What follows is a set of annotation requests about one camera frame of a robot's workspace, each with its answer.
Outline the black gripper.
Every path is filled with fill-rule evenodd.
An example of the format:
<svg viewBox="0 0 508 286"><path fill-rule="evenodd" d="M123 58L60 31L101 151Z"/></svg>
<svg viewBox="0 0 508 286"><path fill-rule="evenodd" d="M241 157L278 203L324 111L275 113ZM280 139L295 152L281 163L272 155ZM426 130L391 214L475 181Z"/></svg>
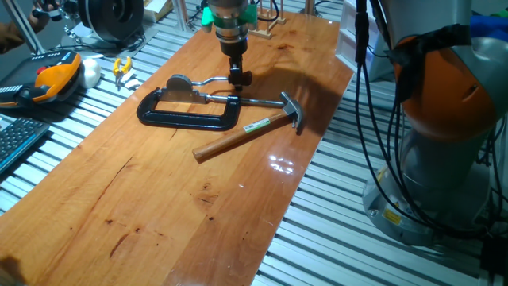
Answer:
<svg viewBox="0 0 508 286"><path fill-rule="evenodd" d="M238 70L231 69L229 71L229 83L237 91L241 91L243 89L242 56L248 49L248 42L246 39L243 39L234 43L221 42L220 45L221 51L229 57L229 66L231 68L239 68Z"/></svg>

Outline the person's bare hand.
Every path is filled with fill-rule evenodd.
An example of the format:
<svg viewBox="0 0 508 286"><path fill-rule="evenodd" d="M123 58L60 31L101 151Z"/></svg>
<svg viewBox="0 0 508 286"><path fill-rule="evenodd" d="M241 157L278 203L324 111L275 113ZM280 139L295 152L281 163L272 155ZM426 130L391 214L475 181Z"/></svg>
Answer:
<svg viewBox="0 0 508 286"><path fill-rule="evenodd" d="M31 25L34 33L42 31L49 23L49 20L50 17L47 14L41 13L37 9L34 9L28 17L29 24Z"/></svg>

